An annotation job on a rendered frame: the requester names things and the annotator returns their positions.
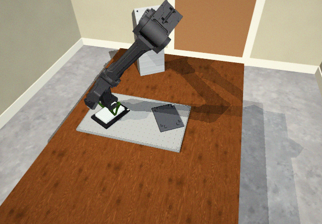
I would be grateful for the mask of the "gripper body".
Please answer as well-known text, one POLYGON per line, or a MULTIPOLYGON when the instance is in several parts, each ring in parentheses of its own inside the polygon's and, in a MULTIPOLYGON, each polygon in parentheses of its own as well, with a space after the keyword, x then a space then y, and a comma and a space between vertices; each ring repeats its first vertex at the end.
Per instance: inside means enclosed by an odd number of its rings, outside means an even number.
MULTIPOLYGON (((117 102, 118 101, 118 98, 116 96, 112 95, 111 89, 109 89, 107 92, 109 92, 109 95, 110 95, 110 99, 111 100, 108 103, 106 103, 106 104, 104 104, 103 102, 101 102, 101 104, 103 106, 105 106, 106 108, 108 108, 109 110, 112 110, 112 109, 114 109, 115 107, 118 106, 118 104, 114 103, 114 102, 117 102), (114 103, 114 104, 112 105, 112 103, 114 103)), ((105 93, 107 93, 107 92, 105 92, 105 93)))

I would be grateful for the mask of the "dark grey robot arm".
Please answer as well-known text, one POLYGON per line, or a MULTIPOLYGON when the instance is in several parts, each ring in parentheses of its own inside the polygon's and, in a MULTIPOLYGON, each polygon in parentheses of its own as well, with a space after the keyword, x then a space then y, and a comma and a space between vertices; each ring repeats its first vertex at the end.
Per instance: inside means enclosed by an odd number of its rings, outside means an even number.
POLYGON ((98 76, 93 88, 84 98, 87 107, 95 110, 100 101, 104 104, 108 103, 111 100, 107 92, 110 87, 116 87, 121 82, 120 77, 124 71, 144 53, 153 50, 158 54, 163 50, 171 41, 169 35, 182 17, 167 0, 156 11, 153 8, 146 9, 139 24, 132 31, 137 35, 135 43, 98 76))

